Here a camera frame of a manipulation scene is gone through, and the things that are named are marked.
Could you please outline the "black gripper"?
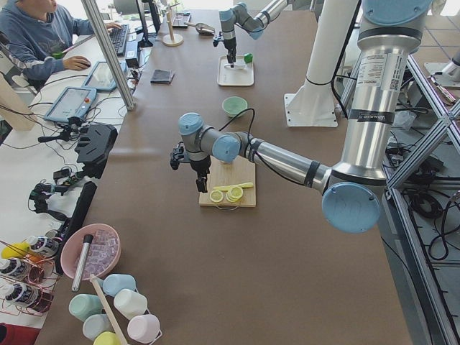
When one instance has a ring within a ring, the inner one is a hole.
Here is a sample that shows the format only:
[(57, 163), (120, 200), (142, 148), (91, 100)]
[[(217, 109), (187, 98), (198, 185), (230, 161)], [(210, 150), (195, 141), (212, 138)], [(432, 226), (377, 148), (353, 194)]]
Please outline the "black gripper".
[(207, 193), (207, 174), (210, 173), (211, 157), (206, 155), (204, 158), (192, 159), (182, 141), (172, 149), (170, 153), (170, 166), (177, 170), (180, 164), (190, 164), (192, 169), (197, 172), (196, 186), (200, 193)]
[(230, 68), (234, 67), (236, 62), (236, 37), (234, 32), (219, 32), (213, 37), (213, 46), (216, 47), (220, 42), (227, 49), (227, 61)]

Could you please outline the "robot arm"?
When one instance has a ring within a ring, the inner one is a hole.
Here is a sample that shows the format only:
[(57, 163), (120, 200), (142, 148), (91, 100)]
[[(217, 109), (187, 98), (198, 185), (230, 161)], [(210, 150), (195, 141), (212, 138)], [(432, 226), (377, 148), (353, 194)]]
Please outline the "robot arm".
[(254, 17), (249, 13), (244, 2), (239, 2), (230, 9), (220, 10), (218, 14), (221, 30), (214, 36), (213, 46), (216, 47), (220, 42), (224, 44), (227, 49), (227, 63), (230, 68), (234, 68), (236, 64), (235, 26), (241, 27), (253, 40), (257, 40), (262, 36), (267, 26), (291, 4), (294, 4), (294, 1), (271, 1)]
[(387, 140), (408, 57), (422, 40), (430, 1), (325, 1), (318, 20), (305, 83), (285, 95), (291, 127), (333, 127), (334, 79), (355, 24), (361, 51), (358, 76), (341, 159), (333, 166), (302, 157), (249, 132), (222, 132), (206, 125), (199, 114), (178, 121), (182, 137), (171, 152), (170, 165), (188, 163), (197, 174), (200, 192), (207, 190), (212, 159), (237, 157), (264, 165), (292, 183), (318, 190), (322, 212), (335, 228), (347, 233), (371, 229), (380, 219), (382, 171)]

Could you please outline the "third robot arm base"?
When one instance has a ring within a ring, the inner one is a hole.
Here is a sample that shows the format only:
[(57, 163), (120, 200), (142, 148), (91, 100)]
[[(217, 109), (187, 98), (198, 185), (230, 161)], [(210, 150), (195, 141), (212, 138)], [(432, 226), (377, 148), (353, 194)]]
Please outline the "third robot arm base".
[(424, 67), (441, 86), (459, 88), (459, 51), (448, 63), (424, 63)]

